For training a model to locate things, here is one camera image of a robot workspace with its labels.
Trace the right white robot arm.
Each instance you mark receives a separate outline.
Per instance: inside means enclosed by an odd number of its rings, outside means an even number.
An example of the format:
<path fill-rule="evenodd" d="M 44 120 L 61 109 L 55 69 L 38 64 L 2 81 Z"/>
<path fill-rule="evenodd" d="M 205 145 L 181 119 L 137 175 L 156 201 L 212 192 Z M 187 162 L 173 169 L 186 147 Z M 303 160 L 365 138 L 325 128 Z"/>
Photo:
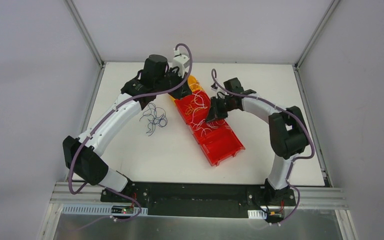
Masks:
<path fill-rule="evenodd" d="M 236 77 L 225 81 L 223 85 L 215 81 L 211 87 L 217 91 L 217 95 L 210 99 L 205 119 L 207 123 L 224 120 L 230 111 L 241 110 L 268 124 L 274 160 L 264 183 L 263 196 L 268 204 L 278 204 L 291 187 L 289 177 L 294 162 L 303 158 L 301 154 L 306 147 L 311 148 L 309 158 L 315 154 L 315 146 L 301 109 L 297 106 L 283 108 L 262 98 L 252 89 L 245 90 Z"/>

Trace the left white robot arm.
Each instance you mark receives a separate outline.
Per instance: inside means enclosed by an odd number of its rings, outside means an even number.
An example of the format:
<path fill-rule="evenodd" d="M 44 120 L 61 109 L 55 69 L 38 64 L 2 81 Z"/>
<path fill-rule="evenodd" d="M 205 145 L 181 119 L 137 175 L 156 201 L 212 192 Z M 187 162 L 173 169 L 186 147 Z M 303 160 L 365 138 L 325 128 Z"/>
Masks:
<path fill-rule="evenodd" d="M 166 57 L 151 54 L 143 69 L 127 81 L 111 107 L 79 136 L 67 136 L 63 142 L 63 154 L 69 177 L 73 174 L 86 183 L 113 190 L 120 202 L 132 198 L 133 189 L 127 185 L 129 178 L 110 168 L 102 155 L 117 133 L 134 116 L 140 113 L 158 94 L 169 94 L 175 99 L 191 95 L 188 78 L 192 61 L 185 53 L 174 52 L 172 66 Z"/>

